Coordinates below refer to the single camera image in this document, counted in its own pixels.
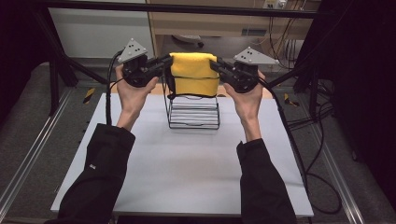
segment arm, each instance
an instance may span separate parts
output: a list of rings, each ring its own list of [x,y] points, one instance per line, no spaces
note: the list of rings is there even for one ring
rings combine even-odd
[[[224,88],[235,102],[247,142],[240,143],[237,154],[241,164],[241,214],[244,223],[295,223],[294,214],[285,184],[271,163],[262,140],[259,125],[259,108],[262,85],[252,91],[237,93],[228,84]]]
[[[116,68],[122,78],[122,66]],[[155,77],[145,88],[134,88],[125,81],[117,85],[121,113],[117,126],[98,124],[87,147],[84,170],[62,199],[58,219],[52,223],[108,223],[125,179],[129,154],[135,137],[135,121],[155,87]]]

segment black stand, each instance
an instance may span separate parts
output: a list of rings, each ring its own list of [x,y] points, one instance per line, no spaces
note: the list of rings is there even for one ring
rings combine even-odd
[[[41,6],[30,5],[30,12],[35,19],[36,25],[41,30],[41,33],[38,35],[40,35],[41,38],[45,38],[49,44],[47,53],[49,58],[51,58],[51,60],[49,60],[51,92],[51,109],[49,115],[51,116],[59,106],[60,98],[58,75],[61,76],[64,84],[68,87],[74,87],[78,84],[78,79],[72,67],[101,84],[107,84],[107,81],[104,77],[100,77],[80,63],[75,62],[64,53],[61,43],[54,36],[53,32],[49,28],[48,22],[43,16],[43,9],[44,8]]]

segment small object on floor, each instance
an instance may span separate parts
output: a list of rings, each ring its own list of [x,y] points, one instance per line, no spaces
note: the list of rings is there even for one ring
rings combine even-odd
[[[298,102],[291,101],[289,99],[289,95],[287,93],[285,93],[285,104],[286,105],[300,106],[300,104]]]
[[[90,102],[91,97],[92,97],[94,92],[95,92],[95,88],[90,88],[88,90],[87,94],[84,97],[84,101],[82,102],[84,105],[87,105]]]

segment wrist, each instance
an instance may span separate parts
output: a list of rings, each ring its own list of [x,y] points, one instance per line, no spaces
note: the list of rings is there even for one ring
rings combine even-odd
[[[258,119],[244,119],[241,120],[242,126],[245,131],[247,142],[262,138],[260,130],[260,123]]]
[[[139,113],[137,112],[122,110],[119,121],[117,122],[117,127],[131,131],[138,117]]]

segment metal bar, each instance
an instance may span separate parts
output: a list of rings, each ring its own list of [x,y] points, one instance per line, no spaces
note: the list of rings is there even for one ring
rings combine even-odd
[[[78,71],[84,73],[85,75],[95,79],[96,81],[98,81],[98,82],[100,82],[102,84],[107,84],[107,80],[104,77],[101,77],[101,76],[97,75],[96,73],[94,73],[90,69],[84,67],[82,64],[77,63],[73,59],[69,58],[67,55],[63,54],[63,58],[64,58],[65,61],[67,61],[71,66],[76,68]]]
[[[281,84],[282,82],[288,80],[291,77],[297,77],[302,72],[304,72],[306,68],[307,67],[305,65],[300,65],[298,67],[295,67],[295,68],[293,68],[293,70],[289,71],[287,74],[285,74],[281,77],[278,77],[271,82],[268,82],[268,87],[273,88],[273,87]]]
[[[72,88],[66,89],[66,91],[64,92],[61,98],[61,102],[60,102],[60,106],[58,107],[58,110],[55,112],[55,114],[52,117],[49,117],[47,119],[46,124],[44,125],[43,129],[41,129],[40,134],[33,143],[29,152],[26,154],[26,157],[21,163],[20,168],[12,177],[6,190],[3,192],[2,196],[0,197],[0,223],[3,221],[4,217],[6,216],[9,207],[14,202],[26,177],[29,175],[30,171],[32,170],[32,167],[35,164],[35,161],[37,160],[48,138],[50,137],[53,128],[55,127],[62,113],[64,112],[64,108],[67,105],[69,96],[72,91],[73,91]]]
[[[307,99],[306,97],[303,99],[301,94],[297,94],[299,98],[299,102],[302,105],[302,109],[307,116],[309,116],[308,112],[308,105],[306,104]],[[317,140],[317,144],[320,143],[320,128],[318,124],[311,125],[311,129],[315,138]],[[332,183],[334,184],[335,188],[340,193],[341,199],[343,201],[344,210],[346,212],[346,216],[349,219],[350,223],[353,224],[362,224],[364,223],[363,216],[361,215],[361,210],[356,205],[355,200],[353,199],[352,193],[347,186],[347,182],[344,179],[338,165],[332,156],[332,153],[329,150],[329,147],[326,144],[326,141],[323,143],[322,155],[321,158],[323,159],[324,164],[326,165],[327,171],[329,172],[329,176],[332,179]]]
[[[30,9],[38,27],[42,31],[43,37],[46,38],[49,43],[49,56],[51,57],[52,61],[56,63],[57,70],[59,71],[59,74],[64,80],[64,83],[67,86],[76,86],[78,83],[78,79],[76,78],[76,75],[74,74],[70,66],[64,63],[62,56],[62,52],[64,52],[64,50],[62,49],[62,46],[60,45],[60,43],[58,43],[53,32],[49,28],[47,21],[43,17],[41,8],[31,7]]]
[[[94,10],[173,12],[173,13],[193,13],[193,14],[257,16],[257,17],[301,18],[301,19],[328,18],[330,16],[333,16],[333,14],[329,12],[276,10],[276,9],[264,9],[264,8],[243,8],[243,7],[208,7],[208,6],[65,1],[65,0],[35,0],[35,2],[42,5],[43,7],[94,9]]]

